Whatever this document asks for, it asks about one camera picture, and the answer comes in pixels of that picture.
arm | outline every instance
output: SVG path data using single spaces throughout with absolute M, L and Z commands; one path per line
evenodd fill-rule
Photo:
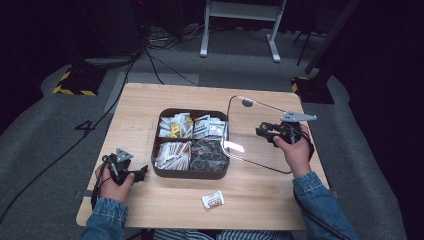
M 101 167 L 97 168 L 96 176 L 100 174 L 100 169 Z M 81 239 L 123 238 L 124 225 L 128 215 L 128 207 L 124 202 L 133 182 L 134 174 L 131 173 L 119 186 L 110 178 L 108 166 L 104 168 L 100 178 L 99 199 L 87 220 Z
M 309 134 L 306 126 L 301 125 L 301 130 Z M 306 139 L 301 138 L 293 145 L 286 143 L 280 137 L 274 137 L 274 141 L 283 150 L 287 164 L 292 170 L 294 192 L 300 203 L 316 218 L 337 232 L 349 239 L 359 239 L 333 194 L 324 187 L 311 170 Z M 308 239 L 338 239 L 303 210 L 302 217 L 308 229 Z

white stand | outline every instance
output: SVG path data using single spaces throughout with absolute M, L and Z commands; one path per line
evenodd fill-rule
M 206 57 L 208 55 L 209 17 L 229 17 L 274 22 L 272 34 L 267 34 L 266 40 L 271 50 L 274 62 L 280 62 L 281 58 L 278 54 L 274 40 L 275 36 L 277 35 L 278 27 L 280 26 L 280 21 L 281 17 L 283 16 L 285 5 L 286 0 L 282 0 L 280 6 L 262 6 L 254 4 L 214 2 L 207 0 L 205 9 L 205 29 L 203 32 L 202 46 L 200 48 L 200 56 Z

person's right hand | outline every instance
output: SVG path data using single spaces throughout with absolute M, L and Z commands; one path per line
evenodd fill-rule
M 308 127 L 300 124 L 300 129 L 309 135 Z M 290 166 L 295 178 L 312 171 L 309 165 L 309 145 L 305 138 L 301 137 L 295 144 L 288 144 L 282 138 L 275 136 L 274 142 L 283 150 L 287 164 Z
M 96 169 L 96 176 L 99 176 L 101 165 Z M 120 202 L 125 202 L 132 184 L 134 183 L 134 173 L 130 173 L 125 179 L 124 183 L 119 186 L 116 184 L 110 175 L 109 163 L 106 164 L 103 175 L 100 178 L 102 183 L 99 191 L 99 198 L 110 198 Z

person's left hand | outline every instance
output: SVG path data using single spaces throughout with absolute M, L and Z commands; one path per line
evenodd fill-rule
M 102 165 L 96 169 L 96 176 L 99 176 L 101 167 Z M 130 173 L 125 179 L 124 183 L 119 186 L 113 181 L 110 175 L 109 163 L 106 163 L 103 176 L 100 178 L 99 182 L 101 184 L 99 189 L 99 198 L 110 198 L 120 202 L 125 202 L 128 197 L 130 188 L 134 183 L 134 177 L 134 173 Z

chair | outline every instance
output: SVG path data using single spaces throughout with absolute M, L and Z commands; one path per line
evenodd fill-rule
M 325 37 L 333 28 L 341 13 L 340 9 L 332 9 L 330 7 L 320 6 L 320 4 L 314 4 L 309 6 L 303 11 L 302 19 L 305 20 L 302 30 L 299 35 L 294 39 L 293 44 L 299 39 L 302 34 L 306 34 L 306 40 L 303 44 L 302 51 L 300 52 L 297 66 L 299 66 L 302 60 L 305 48 L 308 45 L 309 38 L 311 36 Z

